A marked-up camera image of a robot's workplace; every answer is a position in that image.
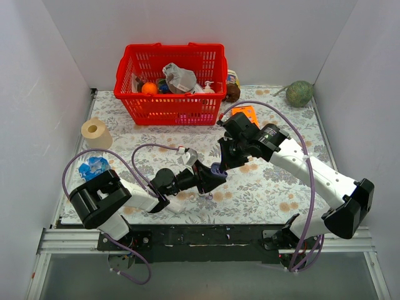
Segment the lavender earbud charging case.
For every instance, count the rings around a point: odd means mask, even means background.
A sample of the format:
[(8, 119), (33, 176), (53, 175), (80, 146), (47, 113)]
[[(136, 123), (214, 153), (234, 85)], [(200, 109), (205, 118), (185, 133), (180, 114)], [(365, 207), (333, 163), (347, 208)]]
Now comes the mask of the lavender earbud charging case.
[(211, 173), (220, 179), (226, 180), (228, 174), (226, 171), (220, 170), (220, 167), (221, 167), (221, 165), (219, 163), (216, 163), (216, 162), (212, 163)]

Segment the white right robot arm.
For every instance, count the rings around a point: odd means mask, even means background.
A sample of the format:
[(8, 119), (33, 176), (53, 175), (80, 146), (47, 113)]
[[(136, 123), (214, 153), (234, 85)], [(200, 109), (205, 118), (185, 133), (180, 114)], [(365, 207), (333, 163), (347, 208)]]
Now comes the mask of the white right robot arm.
[(221, 162), (212, 167), (213, 176), (224, 179), (227, 170), (245, 165), (249, 158), (260, 158), (292, 174), (327, 204), (311, 217), (292, 216), (272, 237), (274, 241), (283, 240), (294, 249), (307, 238), (326, 233), (343, 239), (354, 236), (371, 210), (374, 184), (370, 180), (342, 175), (308, 154), (286, 131), (273, 124), (259, 128), (242, 112), (219, 120), (218, 125), (225, 134), (218, 141)]

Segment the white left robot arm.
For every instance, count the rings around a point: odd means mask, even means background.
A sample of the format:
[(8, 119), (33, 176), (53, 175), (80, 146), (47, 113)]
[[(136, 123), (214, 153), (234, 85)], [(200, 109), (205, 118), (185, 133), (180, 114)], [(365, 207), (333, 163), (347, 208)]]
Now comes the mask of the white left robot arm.
[(128, 222), (118, 213), (121, 207), (158, 213), (172, 205), (167, 196), (193, 187), (207, 194), (226, 182), (227, 172), (221, 172), (218, 167), (218, 164), (211, 168), (200, 164), (193, 171), (185, 169), (177, 175), (168, 168), (160, 169), (149, 186), (151, 191), (159, 193), (158, 197), (120, 179), (115, 171), (107, 170), (74, 189), (69, 200), (84, 228), (102, 231), (118, 249), (125, 250), (132, 245), (133, 235)]

